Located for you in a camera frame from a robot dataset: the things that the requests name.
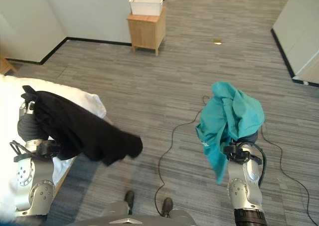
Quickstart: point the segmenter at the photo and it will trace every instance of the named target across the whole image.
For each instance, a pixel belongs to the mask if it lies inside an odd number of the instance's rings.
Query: teal cloth
[[[216,82],[212,91],[214,97],[203,108],[196,132],[219,184],[227,167],[223,148],[232,139],[254,134],[264,123],[265,116],[258,100],[229,83]]]

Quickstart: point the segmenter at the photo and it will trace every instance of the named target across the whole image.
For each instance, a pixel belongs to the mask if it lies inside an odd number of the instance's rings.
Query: black cloth
[[[140,137],[119,130],[72,101],[30,86],[23,89],[26,103],[35,101],[36,121],[61,145],[58,158],[66,160],[83,152],[92,161],[110,165],[142,151]]]

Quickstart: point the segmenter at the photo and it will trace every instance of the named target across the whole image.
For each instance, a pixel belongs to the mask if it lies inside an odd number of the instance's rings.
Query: person's shoe
[[[133,204],[134,204],[134,192],[133,191],[127,191],[125,194],[124,201],[128,203],[130,209],[129,209],[129,215],[132,214]]]
[[[161,208],[161,216],[169,217],[169,212],[173,209],[173,200],[171,198],[166,198],[164,200],[163,206]]]

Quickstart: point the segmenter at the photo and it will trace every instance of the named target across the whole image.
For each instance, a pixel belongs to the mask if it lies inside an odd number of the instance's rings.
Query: wooden nightstand
[[[129,15],[128,16],[132,49],[136,47],[154,49],[159,54],[159,46],[165,37],[166,7],[161,14],[156,15]]]
[[[12,70],[16,73],[16,69],[10,64],[5,58],[0,57],[0,74],[6,74],[8,71]]]

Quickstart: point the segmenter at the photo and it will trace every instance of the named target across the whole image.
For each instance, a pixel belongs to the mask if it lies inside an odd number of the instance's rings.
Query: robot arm
[[[231,143],[225,147],[228,162],[229,182],[228,196],[234,207],[237,226],[266,226],[266,219],[261,205],[262,194],[260,184],[266,166],[266,157],[261,149],[254,144],[257,133]],[[263,154],[263,160],[256,155],[258,150]],[[263,163],[260,174],[259,165]]]
[[[18,133],[26,142],[25,147],[12,141],[11,147],[17,153],[17,192],[15,195],[16,217],[45,216],[54,197],[53,160],[60,146],[41,130],[35,120],[34,101],[24,103],[19,112]]]

